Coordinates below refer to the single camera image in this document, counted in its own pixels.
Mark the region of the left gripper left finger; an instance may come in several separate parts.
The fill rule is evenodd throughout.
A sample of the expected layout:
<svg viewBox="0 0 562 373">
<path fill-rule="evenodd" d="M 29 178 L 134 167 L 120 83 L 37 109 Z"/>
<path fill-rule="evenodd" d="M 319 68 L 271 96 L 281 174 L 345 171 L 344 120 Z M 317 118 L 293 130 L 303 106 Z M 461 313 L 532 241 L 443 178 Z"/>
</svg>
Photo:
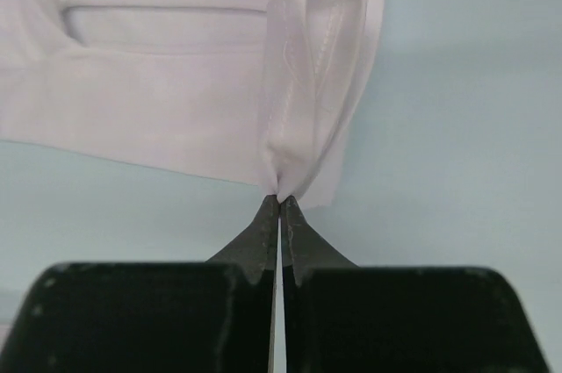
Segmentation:
<svg viewBox="0 0 562 373">
<path fill-rule="evenodd" d="M 4 372 L 269 372 L 279 203 L 205 262 L 62 262 L 27 292 Z"/>
</svg>

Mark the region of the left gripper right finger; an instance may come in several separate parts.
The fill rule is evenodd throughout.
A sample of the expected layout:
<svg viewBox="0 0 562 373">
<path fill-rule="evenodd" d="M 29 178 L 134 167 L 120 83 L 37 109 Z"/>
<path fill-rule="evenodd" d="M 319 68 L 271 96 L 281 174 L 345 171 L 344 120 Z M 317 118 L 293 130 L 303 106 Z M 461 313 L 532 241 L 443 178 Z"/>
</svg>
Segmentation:
<svg viewBox="0 0 562 373">
<path fill-rule="evenodd" d="M 545 372 L 519 297 L 481 267 L 360 267 L 280 206 L 290 372 Z"/>
</svg>

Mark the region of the white t shirt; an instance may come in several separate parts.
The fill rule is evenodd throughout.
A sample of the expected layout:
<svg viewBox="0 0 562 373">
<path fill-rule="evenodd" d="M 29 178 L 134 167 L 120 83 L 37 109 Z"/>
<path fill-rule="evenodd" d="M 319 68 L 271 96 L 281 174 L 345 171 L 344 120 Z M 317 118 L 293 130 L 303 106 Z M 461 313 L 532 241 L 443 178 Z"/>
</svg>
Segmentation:
<svg viewBox="0 0 562 373">
<path fill-rule="evenodd" d="M 1 137 L 330 204 L 385 0 L 1 0 Z"/>
</svg>

